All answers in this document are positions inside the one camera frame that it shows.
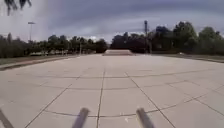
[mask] treeline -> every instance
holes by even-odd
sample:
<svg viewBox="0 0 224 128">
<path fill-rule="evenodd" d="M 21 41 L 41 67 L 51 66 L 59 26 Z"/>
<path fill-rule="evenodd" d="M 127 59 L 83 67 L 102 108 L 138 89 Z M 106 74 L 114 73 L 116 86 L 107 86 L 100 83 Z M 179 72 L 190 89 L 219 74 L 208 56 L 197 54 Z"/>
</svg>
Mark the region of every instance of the treeline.
<svg viewBox="0 0 224 128">
<path fill-rule="evenodd" d="M 103 53 L 107 49 L 104 39 L 93 41 L 74 36 L 68 40 L 66 36 L 52 35 L 46 41 L 24 42 L 19 38 L 13 39 L 9 33 L 7 37 L 0 35 L 0 58 L 23 57 L 29 55 Z"/>
<path fill-rule="evenodd" d="M 145 34 L 116 35 L 111 49 L 130 49 L 136 53 L 188 53 L 224 55 L 224 38 L 212 27 L 205 27 L 198 34 L 190 22 L 179 22 L 173 30 L 157 26 Z"/>
</svg>

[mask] grass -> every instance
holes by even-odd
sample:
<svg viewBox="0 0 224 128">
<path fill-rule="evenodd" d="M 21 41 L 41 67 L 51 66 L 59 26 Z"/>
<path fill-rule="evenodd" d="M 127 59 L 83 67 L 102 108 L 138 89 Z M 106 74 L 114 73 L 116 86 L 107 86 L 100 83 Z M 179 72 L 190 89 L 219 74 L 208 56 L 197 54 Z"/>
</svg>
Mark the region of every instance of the grass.
<svg viewBox="0 0 224 128">
<path fill-rule="evenodd" d="M 16 62 L 25 62 L 32 60 L 42 60 L 48 58 L 62 57 L 61 55 L 52 55 L 52 56 L 29 56 L 29 57 L 18 57 L 18 58 L 0 58 L 0 65 L 11 64 Z"/>
</svg>

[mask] overcast sky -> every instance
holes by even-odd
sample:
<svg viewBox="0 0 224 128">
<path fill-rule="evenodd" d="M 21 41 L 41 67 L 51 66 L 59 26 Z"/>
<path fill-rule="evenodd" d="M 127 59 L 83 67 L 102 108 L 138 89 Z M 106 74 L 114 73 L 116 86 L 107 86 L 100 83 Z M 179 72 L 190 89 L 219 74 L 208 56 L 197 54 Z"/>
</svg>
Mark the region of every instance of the overcast sky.
<svg viewBox="0 0 224 128">
<path fill-rule="evenodd" d="M 68 37 L 105 38 L 115 34 L 142 32 L 148 20 L 150 30 L 158 25 L 173 28 L 179 21 L 190 21 L 196 31 L 212 26 L 224 34 L 223 0 L 31 0 L 33 6 L 7 16 L 0 2 L 0 34 L 12 33 L 23 40 L 47 39 L 52 34 Z"/>
</svg>

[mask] palm tree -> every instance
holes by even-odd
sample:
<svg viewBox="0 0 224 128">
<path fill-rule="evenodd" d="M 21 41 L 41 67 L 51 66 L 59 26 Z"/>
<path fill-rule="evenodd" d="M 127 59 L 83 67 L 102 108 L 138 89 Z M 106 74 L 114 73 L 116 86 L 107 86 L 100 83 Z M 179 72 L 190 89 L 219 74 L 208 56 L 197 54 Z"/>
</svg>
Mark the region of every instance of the palm tree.
<svg viewBox="0 0 224 128">
<path fill-rule="evenodd" d="M 26 3 L 28 3 L 31 6 L 30 0 L 19 0 L 20 8 L 22 9 Z M 18 5 L 16 4 L 15 0 L 5 0 L 5 4 L 6 4 L 7 9 L 8 9 L 8 15 L 10 14 L 10 11 L 12 9 L 13 10 L 18 9 Z"/>
</svg>

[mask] gray concrete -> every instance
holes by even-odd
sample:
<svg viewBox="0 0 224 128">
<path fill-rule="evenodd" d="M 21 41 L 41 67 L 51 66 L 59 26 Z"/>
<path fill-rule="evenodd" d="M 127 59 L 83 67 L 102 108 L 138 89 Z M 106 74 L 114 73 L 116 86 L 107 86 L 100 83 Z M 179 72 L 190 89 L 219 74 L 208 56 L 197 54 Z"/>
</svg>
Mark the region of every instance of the gray concrete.
<svg viewBox="0 0 224 128">
<path fill-rule="evenodd" d="M 0 72 L 0 108 L 15 128 L 223 128 L 224 64 L 160 56 L 89 55 Z"/>
</svg>

